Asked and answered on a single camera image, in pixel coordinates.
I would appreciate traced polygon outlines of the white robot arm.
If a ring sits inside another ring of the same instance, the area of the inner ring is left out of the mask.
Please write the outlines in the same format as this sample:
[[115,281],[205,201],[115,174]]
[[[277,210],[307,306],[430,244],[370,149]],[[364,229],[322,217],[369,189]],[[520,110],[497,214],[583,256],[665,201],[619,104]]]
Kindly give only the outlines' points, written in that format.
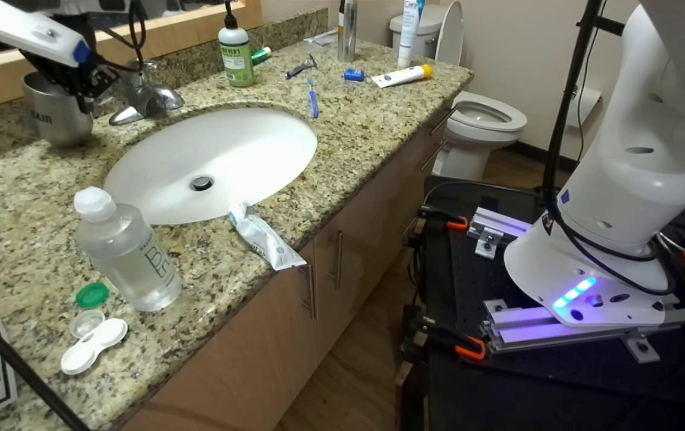
[[652,239],[685,210],[685,0],[640,0],[587,157],[522,236],[509,281],[569,327],[658,325],[672,281]]

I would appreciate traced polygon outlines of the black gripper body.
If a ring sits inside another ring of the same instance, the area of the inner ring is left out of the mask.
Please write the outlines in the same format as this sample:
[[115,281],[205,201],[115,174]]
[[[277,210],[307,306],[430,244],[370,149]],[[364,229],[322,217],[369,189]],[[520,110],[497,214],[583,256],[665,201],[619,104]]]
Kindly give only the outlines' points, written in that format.
[[82,113],[90,113],[95,101],[113,88],[125,68],[104,59],[86,44],[78,44],[72,58],[73,62],[60,71],[60,84],[77,99]]

